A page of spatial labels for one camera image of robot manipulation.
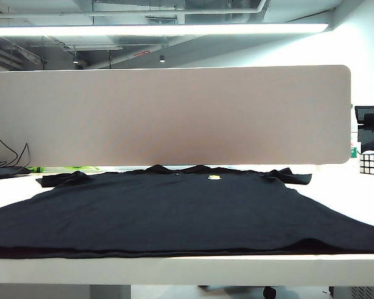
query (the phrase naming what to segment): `small logo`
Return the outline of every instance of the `small logo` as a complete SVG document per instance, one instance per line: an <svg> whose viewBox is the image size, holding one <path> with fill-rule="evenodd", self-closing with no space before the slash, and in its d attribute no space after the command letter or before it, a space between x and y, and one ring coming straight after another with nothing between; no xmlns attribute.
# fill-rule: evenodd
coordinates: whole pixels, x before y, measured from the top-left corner
<svg viewBox="0 0 374 299"><path fill-rule="evenodd" d="M208 179L221 179L221 176L218 176L217 174L211 174L208 176Z"/></svg>

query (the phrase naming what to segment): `black t-shirt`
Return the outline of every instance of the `black t-shirt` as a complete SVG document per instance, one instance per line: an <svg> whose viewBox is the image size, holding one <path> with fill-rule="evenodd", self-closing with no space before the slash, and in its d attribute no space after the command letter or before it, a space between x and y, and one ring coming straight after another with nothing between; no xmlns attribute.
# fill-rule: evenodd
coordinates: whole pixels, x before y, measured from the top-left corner
<svg viewBox="0 0 374 299"><path fill-rule="evenodd" d="M373 226L284 184L309 181L289 169L159 165L47 176L56 188L0 208L0 257L374 253Z"/></svg>

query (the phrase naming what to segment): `desk surface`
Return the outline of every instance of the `desk surface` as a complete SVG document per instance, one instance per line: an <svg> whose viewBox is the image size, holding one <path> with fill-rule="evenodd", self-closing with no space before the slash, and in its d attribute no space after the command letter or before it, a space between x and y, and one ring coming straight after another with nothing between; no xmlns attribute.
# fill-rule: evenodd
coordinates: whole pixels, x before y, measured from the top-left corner
<svg viewBox="0 0 374 299"><path fill-rule="evenodd" d="M374 176L360 174L357 163L351 159L341 165L290 166L296 173L313 173L313 178L307 186L287 186L374 225ZM239 168L268 171L282 167ZM37 177L0 180L0 207L50 190L41 188ZM374 286L374 255L0 259L0 283Z"/></svg>

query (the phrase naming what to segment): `ceiling light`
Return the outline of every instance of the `ceiling light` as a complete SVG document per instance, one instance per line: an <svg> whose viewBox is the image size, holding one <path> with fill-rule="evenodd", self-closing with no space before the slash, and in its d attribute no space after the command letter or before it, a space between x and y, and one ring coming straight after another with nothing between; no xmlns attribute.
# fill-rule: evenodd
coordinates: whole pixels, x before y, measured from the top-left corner
<svg viewBox="0 0 374 299"><path fill-rule="evenodd" d="M225 24L149 26L0 27L0 36L186 36L206 34L301 34L324 31L328 24Z"/></svg>

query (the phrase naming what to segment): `black cable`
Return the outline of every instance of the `black cable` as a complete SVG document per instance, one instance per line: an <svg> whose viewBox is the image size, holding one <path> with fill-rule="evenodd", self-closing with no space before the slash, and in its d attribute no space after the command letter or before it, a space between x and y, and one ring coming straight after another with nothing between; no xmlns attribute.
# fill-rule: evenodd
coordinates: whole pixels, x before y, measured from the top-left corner
<svg viewBox="0 0 374 299"><path fill-rule="evenodd" d="M1 142L1 144L4 145L4 146L9 150L9 151L13 152L13 153L15 154L15 156L16 156L16 157L11 161L11 162L8 162L8 164L6 164L5 166L10 165L10 164L13 163L16 159L18 159L18 154L17 154L13 149L11 149L7 144L5 144L5 143L3 142L3 140L0 139L0 142Z"/></svg>
<svg viewBox="0 0 374 299"><path fill-rule="evenodd" d="M92 0L92 11L94 11L94 0Z"/></svg>
<svg viewBox="0 0 374 299"><path fill-rule="evenodd" d="M27 163L25 166L23 166L23 167L28 166L29 163L31 163L31 152L29 151L29 145L28 145L27 143L25 143L24 148L22 149L22 151L21 151L21 153L20 153L20 155L19 155L19 157L18 157L18 160L15 162L15 164L13 164L13 165L8 165L8 166L9 166L9 167L16 166L16 165L20 162L22 156L24 155L25 150L27 150L29 161L28 161L28 163Z"/></svg>
<svg viewBox="0 0 374 299"><path fill-rule="evenodd" d="M299 20L305 19L306 17L314 17L314 16L318 16L319 14L324 14L324 13L329 12L329 11L330 11L330 10L327 9L326 11L316 12L315 14L309 14L308 16L298 17L297 19L293 19L293 20L289 20L289 21L287 21L287 23L289 23L289 22L299 21Z"/></svg>

